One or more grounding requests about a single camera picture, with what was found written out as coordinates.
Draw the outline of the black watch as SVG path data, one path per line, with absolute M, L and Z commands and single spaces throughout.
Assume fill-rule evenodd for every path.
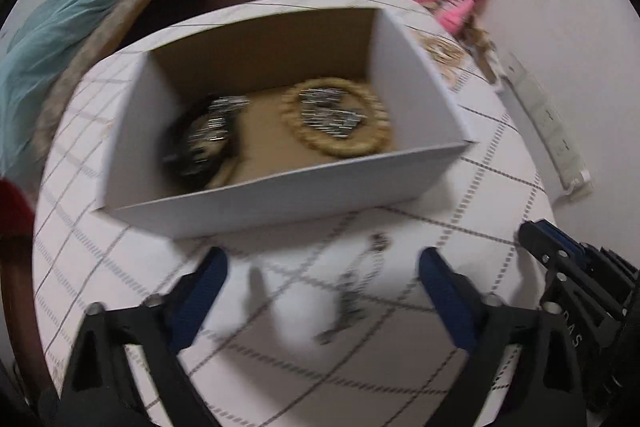
M 178 116 L 160 136 L 160 161 L 189 191 L 204 190 L 240 153 L 239 119 L 245 95 L 206 95 Z

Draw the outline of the white patterned tablecloth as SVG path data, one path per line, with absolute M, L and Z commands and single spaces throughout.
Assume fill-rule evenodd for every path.
M 154 32 L 81 79 L 44 169 L 32 254 L 37 322 L 55 384 L 90 303 L 135 306 L 171 288 L 209 248 L 206 239 L 174 243 L 130 229 L 96 208 L 108 137 L 144 52 L 253 16 L 366 5 L 447 42 L 410 0 L 259 0 Z M 514 236 L 525 220 L 551 218 L 548 195 L 518 128 L 469 57 L 454 78 L 476 142 L 430 193 L 216 237 L 230 258 L 228 280 L 181 360 L 222 425 L 423 425 L 465 360 L 414 277 L 427 246 L 482 293 L 536 306 L 544 276 Z

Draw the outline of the white power strip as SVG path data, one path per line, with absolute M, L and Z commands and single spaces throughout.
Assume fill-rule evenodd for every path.
M 546 90 L 511 52 L 500 57 L 506 77 L 499 98 L 523 133 L 554 205 L 577 202 L 593 191 L 591 173 Z

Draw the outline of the white cardboard box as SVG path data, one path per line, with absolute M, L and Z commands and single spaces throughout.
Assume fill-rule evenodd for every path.
M 282 117 L 297 83 L 355 81 L 381 101 L 390 139 L 337 159 Z M 163 164 L 166 132 L 207 95 L 244 95 L 239 158 L 193 191 Z M 412 199 L 473 144 L 439 71 L 390 10 L 331 8 L 241 20 L 145 52 L 105 156 L 99 207 L 170 239 L 304 221 Z

